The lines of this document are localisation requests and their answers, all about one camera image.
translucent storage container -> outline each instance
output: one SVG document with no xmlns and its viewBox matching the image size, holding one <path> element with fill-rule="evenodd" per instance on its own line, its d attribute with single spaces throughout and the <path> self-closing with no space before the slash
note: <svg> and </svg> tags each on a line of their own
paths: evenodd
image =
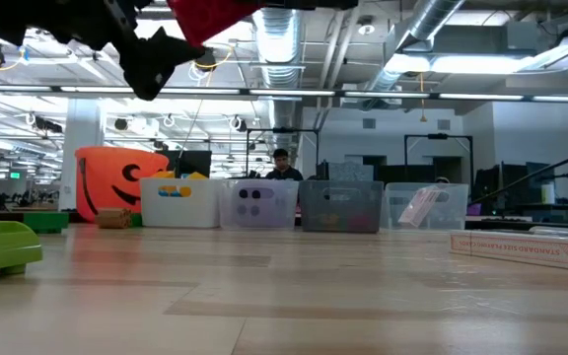
<svg viewBox="0 0 568 355">
<path fill-rule="evenodd" d="M 225 180 L 220 194 L 221 226 L 295 228 L 298 185 L 289 180 Z"/>
<path fill-rule="evenodd" d="M 388 227 L 393 230 L 462 230 L 468 185 L 450 183 L 388 183 Z"/>
<path fill-rule="evenodd" d="M 141 179 L 145 227 L 216 228 L 223 181 L 213 179 Z"/>
<path fill-rule="evenodd" d="M 304 231 L 379 231 L 383 204 L 380 181 L 302 181 L 300 199 Z"/>
</svg>

man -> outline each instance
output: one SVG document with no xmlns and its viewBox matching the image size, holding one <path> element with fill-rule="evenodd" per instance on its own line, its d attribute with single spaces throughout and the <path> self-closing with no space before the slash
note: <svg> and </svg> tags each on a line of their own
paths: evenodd
<svg viewBox="0 0 568 355">
<path fill-rule="evenodd" d="M 301 181 L 304 179 L 302 173 L 288 164 L 288 152 L 285 149 L 276 149 L 273 152 L 273 159 L 275 160 L 275 169 L 266 175 L 270 179 L 293 179 Z"/>
</svg>

wooden table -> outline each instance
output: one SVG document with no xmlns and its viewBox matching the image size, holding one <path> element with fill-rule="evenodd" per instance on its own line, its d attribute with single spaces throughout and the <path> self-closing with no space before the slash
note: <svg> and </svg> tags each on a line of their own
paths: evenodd
<svg viewBox="0 0 568 355">
<path fill-rule="evenodd" d="M 73 226 L 0 280 L 0 354 L 568 354 L 568 270 L 444 234 Z"/>
</svg>

black frame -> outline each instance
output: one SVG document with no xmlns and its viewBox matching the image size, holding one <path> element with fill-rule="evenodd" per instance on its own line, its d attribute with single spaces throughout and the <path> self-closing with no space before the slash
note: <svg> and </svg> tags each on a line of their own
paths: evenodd
<svg viewBox="0 0 568 355">
<path fill-rule="evenodd" d="M 248 128 L 247 129 L 247 155 L 245 159 L 245 174 L 249 177 L 249 136 L 252 132 L 271 132 L 278 134 L 293 134 L 293 133 L 314 133 L 317 137 L 317 148 L 315 156 L 317 159 L 317 164 L 320 161 L 320 131 L 318 129 L 297 129 L 297 128 Z"/>
<path fill-rule="evenodd" d="M 409 138 L 426 138 L 429 140 L 448 140 L 449 138 L 463 138 L 468 141 L 469 145 L 469 154 L 470 154 L 470 188 L 469 190 L 472 191 L 472 187 L 474 186 L 474 157 L 473 157 L 473 150 L 472 150 L 472 136 L 468 135 L 449 135 L 449 134 L 405 134 L 404 135 L 404 176 L 408 179 L 409 178 L 409 152 L 407 143 Z"/>
</svg>

ductwork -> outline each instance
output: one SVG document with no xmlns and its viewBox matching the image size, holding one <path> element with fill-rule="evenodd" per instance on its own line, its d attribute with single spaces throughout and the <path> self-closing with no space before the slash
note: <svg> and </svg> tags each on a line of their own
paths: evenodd
<svg viewBox="0 0 568 355">
<path fill-rule="evenodd" d="M 390 55 L 389 63 L 393 54 L 408 45 L 418 41 L 432 42 L 435 34 L 444 26 L 453 13 L 460 8 L 465 0 L 419 0 L 415 5 L 413 16 L 406 20 L 408 26 L 405 31 L 400 31 L 393 26 L 390 31 L 391 48 L 386 48 Z M 387 70 L 387 64 L 370 81 L 365 90 L 375 92 L 389 91 L 403 73 Z M 362 100 L 361 109 L 368 110 L 375 107 L 376 100 Z"/>
<path fill-rule="evenodd" d="M 301 12 L 298 10 L 265 8 L 253 14 L 255 42 L 261 62 L 273 64 L 296 63 L 301 48 Z M 262 67 L 264 86 L 270 89 L 298 88 L 299 68 Z M 272 100 L 269 106 L 271 127 L 299 127 L 302 122 L 301 103 Z M 281 146 L 291 137 L 274 135 L 275 145 Z"/>
</svg>

